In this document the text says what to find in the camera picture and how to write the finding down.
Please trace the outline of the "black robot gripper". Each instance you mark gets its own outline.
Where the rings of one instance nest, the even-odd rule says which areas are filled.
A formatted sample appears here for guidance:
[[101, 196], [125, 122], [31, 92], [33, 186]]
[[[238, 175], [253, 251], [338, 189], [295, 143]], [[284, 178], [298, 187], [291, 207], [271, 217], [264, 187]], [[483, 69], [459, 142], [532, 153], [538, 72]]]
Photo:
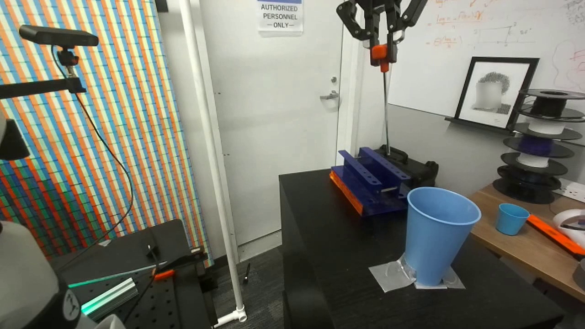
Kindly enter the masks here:
[[428, 0], [410, 0], [402, 5], [402, 0], [344, 0], [337, 5], [337, 14], [357, 39], [375, 45], [379, 41], [379, 21], [386, 16], [390, 25], [390, 39], [399, 43], [404, 39], [406, 28], [413, 27]]

